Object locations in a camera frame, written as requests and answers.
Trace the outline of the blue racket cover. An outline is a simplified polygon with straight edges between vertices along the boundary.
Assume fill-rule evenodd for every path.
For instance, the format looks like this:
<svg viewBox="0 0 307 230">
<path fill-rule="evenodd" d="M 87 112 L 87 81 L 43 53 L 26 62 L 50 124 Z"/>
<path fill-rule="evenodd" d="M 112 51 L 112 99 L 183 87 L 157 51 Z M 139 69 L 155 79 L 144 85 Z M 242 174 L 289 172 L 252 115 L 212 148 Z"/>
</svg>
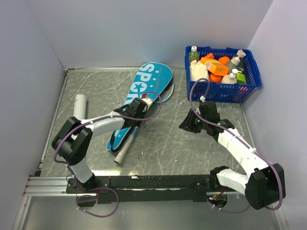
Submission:
<svg viewBox="0 0 307 230">
<path fill-rule="evenodd" d="M 170 97 L 169 89 L 173 84 L 173 72 L 165 64 L 149 62 L 142 65 L 135 74 L 124 104 L 130 104 L 134 98 L 147 96 L 153 102 L 165 102 Z M 137 127 L 116 130 L 111 135 L 106 149 L 119 152 L 129 137 L 133 137 Z"/>
</svg>

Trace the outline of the badminton racket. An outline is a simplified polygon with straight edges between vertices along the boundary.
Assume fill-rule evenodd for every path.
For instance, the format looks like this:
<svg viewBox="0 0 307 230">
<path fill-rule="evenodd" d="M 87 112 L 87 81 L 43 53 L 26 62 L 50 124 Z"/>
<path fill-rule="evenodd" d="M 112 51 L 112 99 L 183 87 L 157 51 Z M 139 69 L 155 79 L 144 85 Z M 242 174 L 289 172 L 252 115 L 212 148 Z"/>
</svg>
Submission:
<svg viewBox="0 0 307 230">
<path fill-rule="evenodd" d="M 162 100 L 159 103 L 167 101 L 171 97 L 173 90 L 174 90 L 174 82 L 172 80 L 168 84 L 168 86 L 163 90 L 163 92 L 160 94 Z M 128 139 L 125 141 L 123 147 L 121 148 L 121 150 L 118 152 L 117 156 L 115 157 L 114 162 L 116 164 L 121 164 L 127 150 L 129 149 L 130 144 L 133 141 L 134 135 L 136 133 L 136 129 L 137 127 L 133 129 L 132 133 L 129 135 Z"/>
</svg>

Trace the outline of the white shuttlecock tube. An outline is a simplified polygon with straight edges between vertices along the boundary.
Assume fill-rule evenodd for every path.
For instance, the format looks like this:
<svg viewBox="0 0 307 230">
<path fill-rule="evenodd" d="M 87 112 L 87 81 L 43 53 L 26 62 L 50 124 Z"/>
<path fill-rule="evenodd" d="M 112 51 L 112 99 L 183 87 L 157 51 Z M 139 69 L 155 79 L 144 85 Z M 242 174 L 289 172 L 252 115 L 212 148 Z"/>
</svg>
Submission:
<svg viewBox="0 0 307 230">
<path fill-rule="evenodd" d="M 74 97 L 73 116 L 79 120 L 86 117 L 86 102 L 87 98 L 83 94 L 77 94 Z"/>
</svg>

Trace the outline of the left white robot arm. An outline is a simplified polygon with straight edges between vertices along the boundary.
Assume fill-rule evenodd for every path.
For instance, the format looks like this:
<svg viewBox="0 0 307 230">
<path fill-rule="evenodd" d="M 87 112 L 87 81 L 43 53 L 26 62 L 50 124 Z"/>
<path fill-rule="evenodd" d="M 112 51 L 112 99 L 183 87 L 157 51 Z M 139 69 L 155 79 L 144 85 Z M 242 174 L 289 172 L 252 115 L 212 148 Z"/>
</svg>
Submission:
<svg viewBox="0 0 307 230">
<path fill-rule="evenodd" d="M 91 139 L 110 131 L 139 126 L 152 102 L 148 97 L 135 98 L 105 116 L 87 120 L 73 116 L 64 123 L 51 146 L 65 160 L 64 164 L 83 192 L 91 192 L 95 187 L 95 175 L 85 160 Z"/>
</svg>

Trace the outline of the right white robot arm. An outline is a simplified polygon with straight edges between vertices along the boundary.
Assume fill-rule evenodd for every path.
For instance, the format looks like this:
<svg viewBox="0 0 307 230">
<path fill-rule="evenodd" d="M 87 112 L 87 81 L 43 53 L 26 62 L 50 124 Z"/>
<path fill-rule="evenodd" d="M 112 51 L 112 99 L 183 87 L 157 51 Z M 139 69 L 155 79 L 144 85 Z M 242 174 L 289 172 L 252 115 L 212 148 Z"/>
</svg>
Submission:
<svg viewBox="0 0 307 230">
<path fill-rule="evenodd" d="M 179 128 L 196 134 L 206 131 L 229 151 L 245 171 L 240 174 L 227 166 L 214 168 L 209 179 L 213 190 L 231 188 L 243 194 L 256 210 L 269 208 L 275 202 L 281 206 L 286 196 L 282 166 L 265 160 L 242 138 L 229 120 L 221 119 L 215 102 L 201 102 L 197 109 L 191 108 Z"/>
</svg>

